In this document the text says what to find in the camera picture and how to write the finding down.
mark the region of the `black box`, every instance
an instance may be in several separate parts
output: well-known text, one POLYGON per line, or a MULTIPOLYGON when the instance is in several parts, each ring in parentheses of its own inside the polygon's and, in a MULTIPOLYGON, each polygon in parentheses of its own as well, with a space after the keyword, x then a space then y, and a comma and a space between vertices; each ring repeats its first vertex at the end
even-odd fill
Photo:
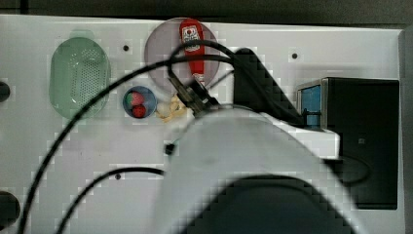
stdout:
POLYGON ((340 157, 327 165, 360 209, 397 208, 399 83, 396 80, 324 78, 299 86, 299 111, 315 127, 341 137, 340 157))

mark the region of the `sticker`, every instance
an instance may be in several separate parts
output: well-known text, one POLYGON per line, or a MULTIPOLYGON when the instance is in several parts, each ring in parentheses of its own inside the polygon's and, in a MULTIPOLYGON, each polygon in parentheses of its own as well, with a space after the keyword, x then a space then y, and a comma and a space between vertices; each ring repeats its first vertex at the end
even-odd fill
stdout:
MULTIPOLYGON (((182 28, 182 41, 189 42, 193 40, 200 40, 200 35, 198 34, 197 26, 186 26, 182 28)), ((185 47, 185 51, 194 52, 200 49, 200 45, 185 47)))

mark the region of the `small screen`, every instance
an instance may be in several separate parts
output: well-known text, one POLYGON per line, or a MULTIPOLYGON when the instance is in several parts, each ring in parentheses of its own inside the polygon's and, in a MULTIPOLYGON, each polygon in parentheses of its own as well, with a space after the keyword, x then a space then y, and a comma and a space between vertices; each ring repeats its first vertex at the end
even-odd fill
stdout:
MULTIPOLYGON (((321 87, 320 85, 307 88, 301 91, 301 113, 307 109, 311 112, 321 111, 321 87)), ((319 128, 320 116, 307 116, 307 125, 310 128, 319 128)))

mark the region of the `small round container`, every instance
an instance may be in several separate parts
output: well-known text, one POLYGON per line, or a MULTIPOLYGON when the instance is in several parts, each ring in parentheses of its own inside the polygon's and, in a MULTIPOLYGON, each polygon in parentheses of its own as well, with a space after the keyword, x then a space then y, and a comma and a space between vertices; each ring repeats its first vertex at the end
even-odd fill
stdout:
POLYGON ((124 100, 122 101, 122 104, 124 106, 125 111, 129 114, 129 116, 131 116, 134 119, 144 119, 148 116, 150 116, 151 114, 153 114, 156 110, 156 106, 158 104, 158 101, 154 95, 154 93, 152 93, 151 90, 149 90, 146 87, 143 86, 135 86, 133 88, 130 88, 124 95, 124 100), (143 106, 145 106, 146 108, 146 113, 145 116, 143 116, 143 118, 136 118, 133 116, 131 109, 129 109, 129 106, 127 104, 127 95, 131 92, 138 92, 140 94, 143 95, 143 97, 145 98, 145 101, 143 102, 143 106))

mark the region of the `red object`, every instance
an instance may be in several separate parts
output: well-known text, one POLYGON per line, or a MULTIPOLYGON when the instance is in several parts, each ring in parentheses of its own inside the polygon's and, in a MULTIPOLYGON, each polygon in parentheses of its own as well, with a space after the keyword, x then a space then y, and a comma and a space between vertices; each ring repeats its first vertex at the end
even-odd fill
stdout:
POLYGON ((142 94, 133 91, 131 93, 131 105, 135 106, 135 105, 141 105, 143 104, 143 102, 145 101, 145 97, 143 97, 142 94))
POLYGON ((133 108, 131 113, 136 118, 143 118, 145 116, 145 113, 146 113, 146 108, 145 108, 144 105, 137 105, 133 108))
MULTIPOLYGON (((204 33, 201 23, 195 19, 185 19, 179 26, 179 35, 182 43, 193 40, 204 40, 204 33)), ((185 56, 198 56, 206 53, 205 46, 191 46, 186 47, 185 56)), ((189 67, 191 68, 192 76, 201 84, 204 84, 204 61, 196 60, 189 61, 189 67)))

